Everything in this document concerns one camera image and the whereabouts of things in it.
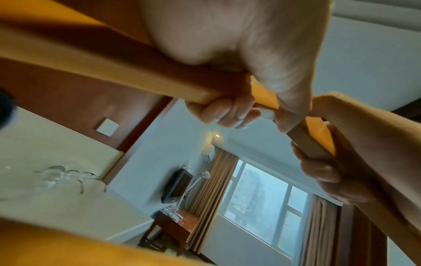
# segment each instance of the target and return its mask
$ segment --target air conditioner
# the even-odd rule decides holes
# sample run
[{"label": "air conditioner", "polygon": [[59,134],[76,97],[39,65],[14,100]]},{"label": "air conditioner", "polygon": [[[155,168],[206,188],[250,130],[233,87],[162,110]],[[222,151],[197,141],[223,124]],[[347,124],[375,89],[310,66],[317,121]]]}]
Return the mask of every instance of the air conditioner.
[{"label": "air conditioner", "polygon": [[210,163],[215,158],[215,147],[212,144],[207,143],[202,150],[202,154],[205,158],[205,161]]}]

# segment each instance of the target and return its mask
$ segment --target window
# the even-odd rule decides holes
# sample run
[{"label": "window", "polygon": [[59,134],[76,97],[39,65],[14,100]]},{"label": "window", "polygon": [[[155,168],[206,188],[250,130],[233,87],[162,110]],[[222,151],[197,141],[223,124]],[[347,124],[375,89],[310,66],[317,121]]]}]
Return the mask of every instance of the window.
[{"label": "window", "polygon": [[303,242],[308,198],[306,192],[239,161],[219,214],[292,258]]}]

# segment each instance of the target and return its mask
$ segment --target white lamp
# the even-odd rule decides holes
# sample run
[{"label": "white lamp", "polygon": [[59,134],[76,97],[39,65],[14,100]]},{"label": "white lamp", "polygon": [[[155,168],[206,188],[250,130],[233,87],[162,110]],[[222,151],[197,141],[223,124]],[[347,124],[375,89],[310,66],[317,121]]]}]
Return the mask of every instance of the white lamp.
[{"label": "white lamp", "polygon": [[181,197],[181,200],[178,202],[178,205],[177,205],[177,208],[175,209],[175,214],[178,216],[178,218],[180,218],[180,219],[183,219],[183,217],[181,216],[181,215],[179,215],[178,213],[177,213],[177,211],[179,210],[179,208],[180,208],[180,205],[181,205],[181,202],[183,201],[183,199],[184,199],[184,196],[186,195],[186,193],[190,190],[190,189],[192,189],[192,187],[194,187],[196,184],[197,184],[197,182],[199,182],[199,180],[201,179],[201,178],[204,178],[204,179],[209,179],[211,177],[211,174],[208,172],[208,171],[206,171],[206,172],[203,172],[203,173],[201,173],[201,174],[199,174],[199,178],[191,185],[191,186],[189,186],[187,189],[186,189],[186,191],[184,191],[184,193],[183,193],[183,196]]}]

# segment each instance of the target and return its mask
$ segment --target hand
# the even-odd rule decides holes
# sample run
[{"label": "hand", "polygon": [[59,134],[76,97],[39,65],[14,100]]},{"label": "hand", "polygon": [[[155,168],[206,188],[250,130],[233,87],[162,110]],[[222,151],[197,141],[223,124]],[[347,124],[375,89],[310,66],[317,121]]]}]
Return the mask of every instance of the hand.
[{"label": "hand", "polygon": [[[382,178],[381,185],[406,219],[421,229],[421,124],[338,93],[313,98],[311,116],[329,122],[335,145],[357,153]],[[308,159],[291,143],[303,172],[343,203],[370,200],[370,193],[333,166]]]},{"label": "hand", "polygon": [[[152,43],[168,57],[224,71],[249,71],[277,93],[276,123],[289,131],[311,108],[316,59],[331,0],[139,0]],[[187,103],[205,123],[244,127],[260,116],[254,99]]]}]

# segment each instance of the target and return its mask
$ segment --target wall-mounted television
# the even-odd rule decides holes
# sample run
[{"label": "wall-mounted television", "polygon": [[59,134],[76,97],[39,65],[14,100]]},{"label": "wall-mounted television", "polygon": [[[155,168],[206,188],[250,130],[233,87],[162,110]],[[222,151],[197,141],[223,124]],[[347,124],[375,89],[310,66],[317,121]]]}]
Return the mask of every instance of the wall-mounted television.
[{"label": "wall-mounted television", "polygon": [[193,175],[186,169],[178,169],[171,176],[170,181],[165,187],[164,194],[161,197],[162,203],[173,203],[182,199],[184,191],[193,179]]}]

